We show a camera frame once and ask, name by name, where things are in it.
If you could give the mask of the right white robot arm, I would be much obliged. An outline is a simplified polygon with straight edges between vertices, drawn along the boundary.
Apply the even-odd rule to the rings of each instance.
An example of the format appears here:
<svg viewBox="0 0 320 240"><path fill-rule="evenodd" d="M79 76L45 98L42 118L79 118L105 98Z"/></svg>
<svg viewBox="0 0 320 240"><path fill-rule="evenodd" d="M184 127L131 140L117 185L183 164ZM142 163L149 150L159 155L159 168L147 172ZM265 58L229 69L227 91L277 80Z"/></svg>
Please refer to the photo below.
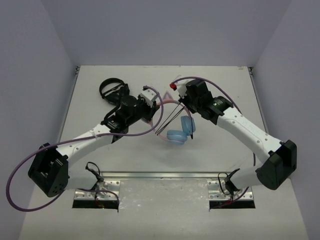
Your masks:
<svg viewBox="0 0 320 240"><path fill-rule="evenodd" d="M297 169L297 145L281 141L249 121L224 93L213 96L200 77L183 77L173 81L170 88L178 91L179 101L191 113L212 122L242 142L260 161L259 165L236 169L224 179L227 192L234 195L242 189L262 185L270 190L278 187Z"/></svg>

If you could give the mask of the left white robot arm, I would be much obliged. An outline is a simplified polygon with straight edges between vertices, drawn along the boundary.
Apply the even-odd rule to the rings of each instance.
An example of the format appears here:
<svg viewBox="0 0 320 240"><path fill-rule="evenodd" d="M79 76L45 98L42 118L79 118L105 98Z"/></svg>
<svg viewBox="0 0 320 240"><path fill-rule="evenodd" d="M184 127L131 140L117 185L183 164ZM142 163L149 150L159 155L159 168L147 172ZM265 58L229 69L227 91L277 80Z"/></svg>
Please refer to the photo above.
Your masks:
<svg viewBox="0 0 320 240"><path fill-rule="evenodd" d="M91 190L102 178L86 169L71 170L72 165L96 149L118 141L137 121L150 119L159 109L156 99L154 93L124 96L120 100L120 108L113 115L72 142L53 147L47 143L42 145L28 176L49 198L67 189Z"/></svg>

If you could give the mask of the pink blue cat-ear headphones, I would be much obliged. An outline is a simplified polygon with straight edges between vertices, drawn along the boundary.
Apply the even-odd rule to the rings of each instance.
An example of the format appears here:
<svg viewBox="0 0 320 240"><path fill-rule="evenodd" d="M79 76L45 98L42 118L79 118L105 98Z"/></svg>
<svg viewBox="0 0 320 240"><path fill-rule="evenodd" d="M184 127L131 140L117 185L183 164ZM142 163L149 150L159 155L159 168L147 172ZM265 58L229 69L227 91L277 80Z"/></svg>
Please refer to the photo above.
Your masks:
<svg viewBox="0 0 320 240"><path fill-rule="evenodd" d="M159 126L158 129L154 129L154 134L162 140L175 145L183 145L188 140L188 137L193 139L194 132L196 131L196 124L194 119L191 117L191 113L188 108L183 106L178 100L175 100L168 91L163 95L162 101L164 105L175 104L176 108L181 106L181 109L170 120L166 119L165 121L168 121L167 123L163 122L163 125ZM167 130L166 136L162 135L162 131L183 111L186 112L186 115L180 117L181 130L170 129Z"/></svg>

